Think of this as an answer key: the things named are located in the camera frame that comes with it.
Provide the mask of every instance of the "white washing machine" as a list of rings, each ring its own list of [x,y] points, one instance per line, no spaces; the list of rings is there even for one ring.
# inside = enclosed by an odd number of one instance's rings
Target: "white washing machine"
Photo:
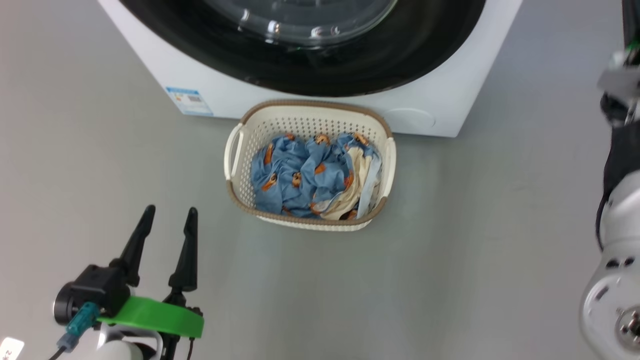
[[[453,137],[522,0],[99,1],[185,114],[346,102]]]

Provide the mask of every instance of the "crumpled fabric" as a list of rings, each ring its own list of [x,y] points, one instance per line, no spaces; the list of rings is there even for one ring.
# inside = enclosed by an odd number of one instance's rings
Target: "crumpled fabric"
[[[255,207],[303,218],[361,217],[369,212],[379,170],[380,157],[360,134],[341,134],[335,141],[320,134],[306,143],[292,134],[278,136],[252,159]],[[366,188],[371,190],[362,203]]]

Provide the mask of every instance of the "white tag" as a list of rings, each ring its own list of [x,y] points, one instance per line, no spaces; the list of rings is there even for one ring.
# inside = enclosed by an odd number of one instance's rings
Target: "white tag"
[[[166,88],[173,103],[185,115],[213,116],[209,105],[198,90]]]
[[[0,345],[0,360],[16,360],[23,347],[23,341],[14,338],[4,338]]]

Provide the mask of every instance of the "green plastic part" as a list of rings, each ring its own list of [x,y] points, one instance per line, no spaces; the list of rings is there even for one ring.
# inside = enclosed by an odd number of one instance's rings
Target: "green plastic part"
[[[191,310],[146,297],[130,297],[116,316],[98,321],[196,339],[204,328],[204,318]]]

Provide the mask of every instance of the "white plastic basket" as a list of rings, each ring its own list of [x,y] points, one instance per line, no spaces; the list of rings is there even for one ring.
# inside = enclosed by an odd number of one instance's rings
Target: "white plastic basket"
[[[375,207],[368,215],[354,220],[324,220],[287,217],[255,209],[251,161],[274,137],[292,133],[307,141],[319,133],[335,138],[340,133],[354,132],[365,135],[382,159],[380,191],[377,199],[372,200]],[[231,131],[224,166],[231,199],[249,214],[300,229],[355,231],[369,224],[387,201],[396,172],[396,143],[384,119],[365,108],[330,102],[269,101],[249,110]]]

